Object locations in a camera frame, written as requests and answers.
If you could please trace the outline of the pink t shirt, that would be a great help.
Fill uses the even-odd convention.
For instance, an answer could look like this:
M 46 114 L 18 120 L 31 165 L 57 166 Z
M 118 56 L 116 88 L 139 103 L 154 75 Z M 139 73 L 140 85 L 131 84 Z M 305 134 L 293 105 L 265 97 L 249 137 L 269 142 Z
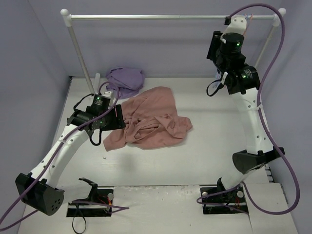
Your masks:
M 121 104 L 125 128 L 113 130 L 103 141 L 106 151 L 133 144 L 143 150 L 181 143 L 192 129 L 191 120 L 177 113 L 171 88 L 155 87 Z

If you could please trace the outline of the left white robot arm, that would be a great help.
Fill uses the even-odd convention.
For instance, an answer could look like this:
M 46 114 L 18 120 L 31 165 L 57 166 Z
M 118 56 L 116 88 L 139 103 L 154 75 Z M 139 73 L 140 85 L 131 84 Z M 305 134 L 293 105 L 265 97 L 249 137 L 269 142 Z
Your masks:
M 15 180 L 23 203 L 48 215 L 54 215 L 64 203 L 81 199 L 93 204 L 98 197 L 98 185 L 84 177 L 78 185 L 64 187 L 59 179 L 77 150 L 92 139 L 94 131 L 100 132 L 125 127 L 121 105 L 113 92 L 93 95 L 93 102 L 84 111 L 74 106 L 64 130 L 44 159 L 28 174 L 19 174 Z

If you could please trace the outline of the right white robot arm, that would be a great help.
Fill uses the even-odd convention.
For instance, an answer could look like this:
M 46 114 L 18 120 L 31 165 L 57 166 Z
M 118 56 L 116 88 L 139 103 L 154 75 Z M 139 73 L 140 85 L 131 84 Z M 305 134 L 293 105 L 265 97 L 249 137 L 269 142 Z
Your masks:
M 239 33 L 214 31 L 207 59 L 216 66 L 221 78 L 217 91 L 225 87 L 236 105 L 246 137 L 246 148 L 233 153 L 233 166 L 217 182 L 216 196 L 222 201 L 233 196 L 233 187 L 244 181 L 251 173 L 280 157 L 282 147 L 276 148 L 269 140 L 261 123 L 265 118 L 259 114 L 257 95 L 260 79 L 257 70 L 245 62 L 241 53 L 244 37 Z

